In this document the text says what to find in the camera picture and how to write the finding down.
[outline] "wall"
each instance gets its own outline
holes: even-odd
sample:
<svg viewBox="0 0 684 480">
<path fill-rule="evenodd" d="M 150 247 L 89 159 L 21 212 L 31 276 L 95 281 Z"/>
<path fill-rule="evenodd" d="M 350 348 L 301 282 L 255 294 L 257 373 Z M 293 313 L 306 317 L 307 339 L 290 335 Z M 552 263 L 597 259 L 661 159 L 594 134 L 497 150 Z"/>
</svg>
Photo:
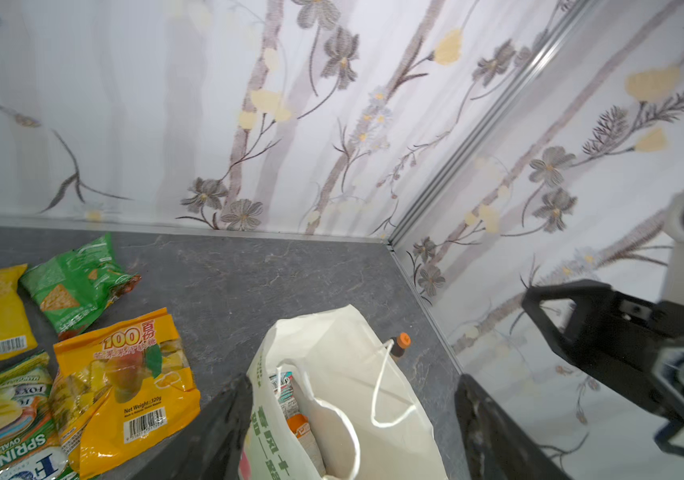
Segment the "wall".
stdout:
<svg viewBox="0 0 684 480">
<path fill-rule="evenodd" d="M 386 236 L 572 3 L 0 0 L 0 215 Z"/>
<path fill-rule="evenodd" d="M 658 299 L 681 191 L 684 0 L 607 0 L 396 246 L 462 368 L 573 478 L 684 478 L 684 459 L 654 444 L 662 418 L 553 354 L 520 300 L 580 278 Z"/>
</svg>

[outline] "triangular chip image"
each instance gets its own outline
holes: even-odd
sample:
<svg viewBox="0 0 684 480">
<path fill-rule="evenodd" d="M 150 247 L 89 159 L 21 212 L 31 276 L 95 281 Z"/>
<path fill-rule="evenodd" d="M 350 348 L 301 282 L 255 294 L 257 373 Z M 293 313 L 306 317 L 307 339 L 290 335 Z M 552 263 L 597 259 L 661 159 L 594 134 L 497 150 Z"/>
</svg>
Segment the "triangular chip image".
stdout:
<svg viewBox="0 0 684 480">
<path fill-rule="evenodd" d="M 54 287 L 54 290 L 49 292 L 49 295 L 46 295 L 43 302 L 41 302 L 41 312 L 61 310 L 63 308 L 72 308 L 80 305 L 78 300 L 70 295 L 65 286 L 59 283 L 59 285 Z"/>
</svg>

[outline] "gray marble countertop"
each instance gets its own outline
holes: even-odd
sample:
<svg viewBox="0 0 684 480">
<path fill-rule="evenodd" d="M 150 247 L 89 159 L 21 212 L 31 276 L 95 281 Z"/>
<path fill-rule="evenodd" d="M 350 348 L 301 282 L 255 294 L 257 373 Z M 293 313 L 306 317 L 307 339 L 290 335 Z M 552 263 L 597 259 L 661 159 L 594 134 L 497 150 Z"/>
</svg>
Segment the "gray marble countertop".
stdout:
<svg viewBox="0 0 684 480">
<path fill-rule="evenodd" d="M 40 264 L 100 234 L 0 227 L 0 268 Z M 352 304 L 380 339 L 400 332 L 412 337 L 399 367 L 433 422 L 449 478 L 469 478 L 454 410 L 458 374 L 385 245 L 136 233 L 114 233 L 112 239 L 119 264 L 142 281 L 91 329 L 167 307 L 201 390 L 201 406 L 234 374 L 246 372 L 276 320 Z M 56 334 L 23 289 L 20 295 L 54 374 Z M 26 355 L 1 361 L 0 370 Z M 128 478 L 167 443 L 101 478 Z"/>
</svg>

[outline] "bag handle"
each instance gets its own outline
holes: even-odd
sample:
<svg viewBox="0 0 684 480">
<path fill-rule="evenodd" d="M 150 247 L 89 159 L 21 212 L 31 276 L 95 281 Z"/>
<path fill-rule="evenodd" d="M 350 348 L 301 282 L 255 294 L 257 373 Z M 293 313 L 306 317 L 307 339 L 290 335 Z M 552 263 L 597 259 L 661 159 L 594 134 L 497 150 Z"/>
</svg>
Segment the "bag handle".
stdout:
<svg viewBox="0 0 684 480">
<path fill-rule="evenodd" d="M 405 412 L 396 418 L 392 422 L 380 422 L 376 419 L 376 398 L 379 396 L 379 389 L 382 388 L 382 377 L 385 374 L 385 367 L 387 366 L 387 359 L 389 358 L 390 352 L 393 350 L 395 342 L 393 339 L 384 342 L 385 347 L 385 358 L 382 361 L 382 369 L 379 370 L 379 377 L 376 379 L 376 385 L 374 386 L 374 394 L 371 396 L 371 423 L 377 428 L 390 428 L 398 425 L 400 422 L 405 420 L 405 417 L 409 416 L 411 413 L 416 412 L 416 405 L 412 404 L 409 408 L 405 409 Z"/>
<path fill-rule="evenodd" d="M 276 399 L 279 400 L 280 398 L 280 373 L 281 370 L 283 369 L 283 365 L 289 364 L 293 365 L 298 368 L 299 374 L 302 376 L 303 380 L 303 385 L 302 385 L 302 390 L 304 392 L 304 395 L 307 397 L 308 400 L 311 402 L 315 402 L 318 406 L 322 408 L 326 408 L 328 410 L 331 410 L 332 412 L 336 413 L 337 416 L 339 416 L 339 419 L 342 420 L 342 424 L 344 425 L 345 429 L 347 430 L 347 433 L 349 434 L 350 439 L 353 441 L 353 449 L 355 450 L 355 459 L 353 460 L 353 467 L 350 469 L 349 475 L 347 475 L 345 478 L 338 478 L 335 477 L 334 475 L 324 475 L 323 480 L 355 480 L 355 478 L 358 476 L 358 471 L 360 470 L 360 440 L 358 440 L 358 435 L 355 433 L 355 428 L 353 427 L 353 423 L 347 418 L 347 415 L 345 415 L 345 412 L 340 410 L 338 407 L 332 405 L 331 403 L 328 403 L 326 400 L 323 400 L 321 398 L 318 398 L 315 396 L 315 393 L 313 392 L 313 386 L 310 385 L 309 383 L 309 375 L 307 374 L 307 371 L 305 369 L 299 367 L 298 362 L 296 360 L 291 360 L 291 359 L 284 359 L 282 362 L 278 363 L 277 367 L 277 380 L 278 380 L 278 391 L 276 394 Z"/>
</svg>

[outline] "shopping bag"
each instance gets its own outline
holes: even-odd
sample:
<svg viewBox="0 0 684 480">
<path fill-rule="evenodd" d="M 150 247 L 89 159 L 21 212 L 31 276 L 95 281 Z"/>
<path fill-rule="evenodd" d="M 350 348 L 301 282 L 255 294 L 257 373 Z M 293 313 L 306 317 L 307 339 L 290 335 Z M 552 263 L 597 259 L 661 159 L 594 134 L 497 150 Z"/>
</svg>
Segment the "shopping bag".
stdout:
<svg viewBox="0 0 684 480">
<path fill-rule="evenodd" d="M 433 426 L 390 358 L 392 346 L 381 343 L 353 306 L 277 321 L 248 370 L 253 408 L 241 478 L 320 478 L 270 383 L 288 371 L 323 455 L 324 479 L 447 478 Z"/>
</svg>

